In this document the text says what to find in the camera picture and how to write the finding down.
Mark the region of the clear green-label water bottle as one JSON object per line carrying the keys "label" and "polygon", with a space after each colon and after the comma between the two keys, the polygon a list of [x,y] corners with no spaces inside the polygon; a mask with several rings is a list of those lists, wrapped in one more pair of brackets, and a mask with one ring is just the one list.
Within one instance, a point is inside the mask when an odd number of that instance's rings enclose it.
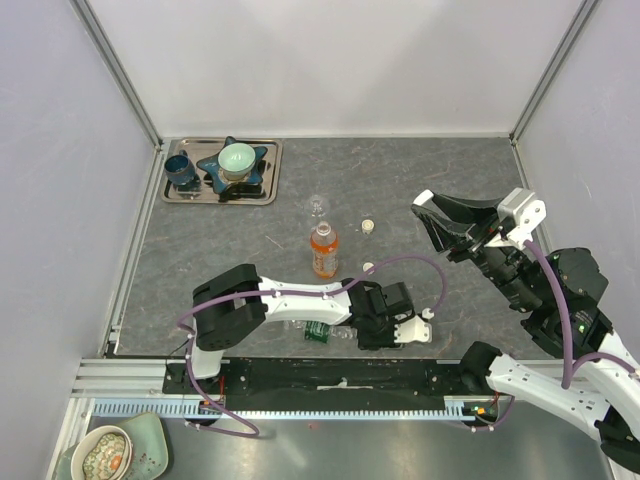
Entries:
{"label": "clear green-label water bottle", "polygon": [[327,325],[321,322],[286,321],[284,330],[301,333],[306,341],[327,344],[330,339],[354,340],[355,330],[349,326]]}

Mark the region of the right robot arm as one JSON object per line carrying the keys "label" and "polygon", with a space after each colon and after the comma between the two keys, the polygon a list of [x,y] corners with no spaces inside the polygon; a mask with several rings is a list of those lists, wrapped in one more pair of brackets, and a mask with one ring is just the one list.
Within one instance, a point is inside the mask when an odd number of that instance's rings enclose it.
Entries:
{"label": "right robot arm", "polygon": [[587,248],[544,254],[533,240],[546,217],[537,195],[516,188],[498,200],[425,190],[411,205],[437,252],[471,261],[525,314],[533,342],[562,363],[559,379],[476,341],[458,368],[467,392],[497,392],[563,419],[594,439],[611,461],[639,471],[639,363],[599,302],[606,277]]}

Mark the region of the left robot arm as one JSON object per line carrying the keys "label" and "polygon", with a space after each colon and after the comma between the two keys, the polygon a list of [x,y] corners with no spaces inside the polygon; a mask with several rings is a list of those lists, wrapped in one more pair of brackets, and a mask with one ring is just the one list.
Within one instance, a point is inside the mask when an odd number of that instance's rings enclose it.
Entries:
{"label": "left robot arm", "polygon": [[274,322],[316,322],[356,331],[358,348],[396,348],[405,324],[420,319],[405,284],[386,287],[359,279],[324,285],[284,283],[241,264],[196,287],[190,315],[193,346],[185,382],[198,393],[216,388],[224,352],[259,326]]}

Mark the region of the white ribbed bottle cap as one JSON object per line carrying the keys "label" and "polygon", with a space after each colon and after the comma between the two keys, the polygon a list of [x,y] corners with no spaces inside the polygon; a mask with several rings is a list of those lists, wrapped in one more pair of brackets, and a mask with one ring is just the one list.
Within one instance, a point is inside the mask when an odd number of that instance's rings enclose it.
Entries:
{"label": "white ribbed bottle cap", "polygon": [[361,232],[365,235],[371,234],[375,229],[375,223],[371,219],[364,219],[361,222]]}

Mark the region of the orange drink bottle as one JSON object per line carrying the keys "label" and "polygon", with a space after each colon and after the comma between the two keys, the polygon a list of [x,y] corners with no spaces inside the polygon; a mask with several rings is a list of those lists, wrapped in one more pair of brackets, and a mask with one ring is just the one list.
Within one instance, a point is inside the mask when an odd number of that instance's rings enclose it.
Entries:
{"label": "orange drink bottle", "polygon": [[310,246],[314,272],[324,279],[334,277],[338,270],[339,238],[327,221],[320,221],[315,226],[310,236]]}

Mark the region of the small clear empty bottle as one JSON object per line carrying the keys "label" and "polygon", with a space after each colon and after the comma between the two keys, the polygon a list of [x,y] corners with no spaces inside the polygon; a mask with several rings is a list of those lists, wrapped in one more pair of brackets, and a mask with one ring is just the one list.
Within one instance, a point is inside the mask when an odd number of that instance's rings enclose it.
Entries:
{"label": "small clear empty bottle", "polygon": [[307,200],[305,209],[312,219],[320,221],[327,217],[330,211],[330,202],[321,195],[312,195]]}

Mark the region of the pale green bowl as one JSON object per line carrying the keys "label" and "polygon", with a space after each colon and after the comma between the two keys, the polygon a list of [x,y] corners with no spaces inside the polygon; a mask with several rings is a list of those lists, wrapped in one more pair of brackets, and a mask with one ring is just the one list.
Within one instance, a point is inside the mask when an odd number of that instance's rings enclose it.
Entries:
{"label": "pale green bowl", "polygon": [[255,150],[245,143],[233,143],[225,146],[218,155],[218,163],[228,180],[239,180],[254,167]]}

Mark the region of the blue star-shaped dish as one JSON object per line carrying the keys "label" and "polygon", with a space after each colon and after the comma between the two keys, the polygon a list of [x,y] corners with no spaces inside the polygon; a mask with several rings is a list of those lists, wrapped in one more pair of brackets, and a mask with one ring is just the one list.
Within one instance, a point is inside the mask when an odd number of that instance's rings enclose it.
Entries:
{"label": "blue star-shaped dish", "polygon": [[[245,143],[247,145],[250,145],[246,142],[241,142],[237,140],[235,137],[228,136],[224,140],[222,149],[225,146],[228,146],[233,143]],[[250,185],[260,185],[263,182],[262,175],[259,171],[259,165],[264,160],[264,157],[266,156],[268,150],[266,147],[263,147],[263,146],[257,146],[257,147],[254,147],[252,145],[250,146],[255,150],[256,161],[252,170],[246,176],[244,176],[242,179],[239,179],[239,180],[228,180],[224,176],[222,170],[220,169],[220,166],[218,163],[218,155],[222,149],[218,153],[212,156],[203,158],[201,160],[198,160],[196,162],[196,167],[202,170],[205,174],[208,174],[209,177],[211,178],[212,189],[216,194],[222,195],[225,192],[227,192],[231,187],[235,186],[236,184],[248,183]]]}

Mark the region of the green square plate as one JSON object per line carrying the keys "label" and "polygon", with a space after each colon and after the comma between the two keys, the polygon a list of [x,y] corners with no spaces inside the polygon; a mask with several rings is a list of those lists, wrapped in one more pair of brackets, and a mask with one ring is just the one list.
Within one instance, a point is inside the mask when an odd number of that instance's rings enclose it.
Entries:
{"label": "green square plate", "polygon": [[78,442],[103,425],[123,428],[133,442],[133,458],[124,479],[158,479],[167,471],[170,454],[163,423],[157,414],[144,412],[128,418],[93,416],[81,434],[60,451],[50,466],[47,479],[71,479],[71,458]]}

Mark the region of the dark blue cup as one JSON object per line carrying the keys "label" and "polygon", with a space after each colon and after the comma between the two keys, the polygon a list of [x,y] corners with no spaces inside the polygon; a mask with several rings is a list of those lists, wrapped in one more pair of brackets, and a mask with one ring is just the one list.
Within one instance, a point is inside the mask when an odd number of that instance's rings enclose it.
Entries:
{"label": "dark blue cup", "polygon": [[165,160],[164,173],[175,188],[194,189],[201,183],[196,167],[185,150]]}

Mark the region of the patterned ceramic bowl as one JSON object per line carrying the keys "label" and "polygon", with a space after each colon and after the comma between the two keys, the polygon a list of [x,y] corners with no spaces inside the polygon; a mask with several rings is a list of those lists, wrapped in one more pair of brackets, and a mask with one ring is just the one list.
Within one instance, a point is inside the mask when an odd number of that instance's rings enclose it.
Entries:
{"label": "patterned ceramic bowl", "polygon": [[71,478],[123,479],[133,459],[133,442],[120,427],[105,425],[89,432],[71,457]]}

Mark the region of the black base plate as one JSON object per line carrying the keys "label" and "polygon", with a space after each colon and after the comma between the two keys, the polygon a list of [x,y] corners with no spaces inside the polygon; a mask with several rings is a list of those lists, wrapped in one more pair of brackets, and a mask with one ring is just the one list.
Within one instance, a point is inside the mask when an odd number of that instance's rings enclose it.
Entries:
{"label": "black base plate", "polygon": [[494,399],[456,363],[430,359],[231,358],[198,382],[237,412],[249,407],[434,406],[446,397]]}

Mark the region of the right aluminium frame post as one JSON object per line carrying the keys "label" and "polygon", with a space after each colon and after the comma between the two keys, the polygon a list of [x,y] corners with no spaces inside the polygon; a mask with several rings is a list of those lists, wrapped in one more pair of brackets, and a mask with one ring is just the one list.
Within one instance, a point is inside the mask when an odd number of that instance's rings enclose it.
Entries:
{"label": "right aluminium frame post", "polygon": [[515,147],[525,133],[533,116],[545,99],[560,70],[566,63],[582,32],[589,23],[592,15],[600,5],[599,0],[582,0],[563,33],[558,45],[554,49],[531,95],[516,120],[509,134],[510,144]]}

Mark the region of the aluminium frame post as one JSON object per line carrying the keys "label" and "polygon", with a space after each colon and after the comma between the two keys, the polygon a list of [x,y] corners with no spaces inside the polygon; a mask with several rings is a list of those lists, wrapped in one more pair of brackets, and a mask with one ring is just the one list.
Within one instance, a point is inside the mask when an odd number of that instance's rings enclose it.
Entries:
{"label": "aluminium frame post", "polygon": [[154,147],[160,148],[163,144],[162,136],[159,134],[151,116],[144,107],[91,2],[87,0],[70,0],[70,4],[83,24],[85,31],[91,38],[124,99],[134,113],[146,137]]}
{"label": "aluminium frame post", "polygon": [[509,134],[510,144],[515,147],[525,133],[533,116],[545,99],[560,70],[566,63],[582,32],[589,23],[592,15],[600,5],[599,0],[582,0],[563,33],[558,45],[554,49],[531,95],[516,120]]}

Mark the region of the left aluminium frame post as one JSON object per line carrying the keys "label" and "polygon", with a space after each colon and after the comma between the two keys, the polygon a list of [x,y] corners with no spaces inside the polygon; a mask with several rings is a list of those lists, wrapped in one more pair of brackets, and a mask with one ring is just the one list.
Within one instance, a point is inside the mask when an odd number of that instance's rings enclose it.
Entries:
{"label": "left aluminium frame post", "polygon": [[87,0],[70,0],[70,4],[83,24],[85,31],[91,38],[124,99],[134,113],[146,137],[154,147],[160,148],[163,144],[162,136],[159,134],[151,116],[144,107],[91,2]]}

